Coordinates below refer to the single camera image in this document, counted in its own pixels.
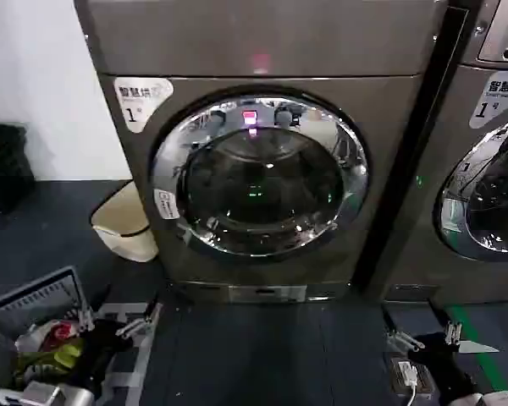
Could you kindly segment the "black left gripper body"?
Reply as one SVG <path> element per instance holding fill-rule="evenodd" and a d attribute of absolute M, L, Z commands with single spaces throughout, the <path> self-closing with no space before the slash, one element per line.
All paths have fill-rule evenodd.
<path fill-rule="evenodd" d="M 130 347 L 130 339 L 123 338 L 126 324 L 116 320 L 97 320 L 86 335 L 81 357 L 81 386 L 100 387 L 113 356 Z"/>

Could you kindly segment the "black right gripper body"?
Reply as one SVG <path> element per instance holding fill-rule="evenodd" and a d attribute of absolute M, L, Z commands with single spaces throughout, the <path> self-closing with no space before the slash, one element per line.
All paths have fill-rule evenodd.
<path fill-rule="evenodd" d="M 418 335 L 415 339 L 423 347 L 410 350 L 409 359 L 426 366 L 434 381 L 460 381 L 464 377 L 455 361 L 456 346 L 446 343 L 443 332 Z"/>

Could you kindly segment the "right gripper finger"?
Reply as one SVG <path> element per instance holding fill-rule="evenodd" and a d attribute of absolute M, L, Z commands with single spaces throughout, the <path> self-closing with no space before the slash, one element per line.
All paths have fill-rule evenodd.
<path fill-rule="evenodd" d="M 497 348 L 486 344 L 477 343 L 471 340 L 461 339 L 463 325 L 449 322 L 445 328 L 445 343 L 453 348 L 458 354 L 492 354 L 498 353 Z"/>
<path fill-rule="evenodd" d="M 424 349 L 424 344 L 411 335 L 399 329 L 391 317 L 385 317 L 386 337 L 390 345 L 401 352 L 418 352 Z"/>

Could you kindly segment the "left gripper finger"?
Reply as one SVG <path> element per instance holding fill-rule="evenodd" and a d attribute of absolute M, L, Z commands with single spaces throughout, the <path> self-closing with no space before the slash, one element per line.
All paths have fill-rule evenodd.
<path fill-rule="evenodd" d="M 90 306 L 78 309 L 77 317 L 80 334 L 91 332 L 95 328 L 93 311 Z"/>
<path fill-rule="evenodd" d="M 134 335 L 151 329 L 157 323 L 161 305 L 158 302 L 149 303 L 141 317 L 122 326 L 115 332 L 116 337 L 133 337 Z"/>

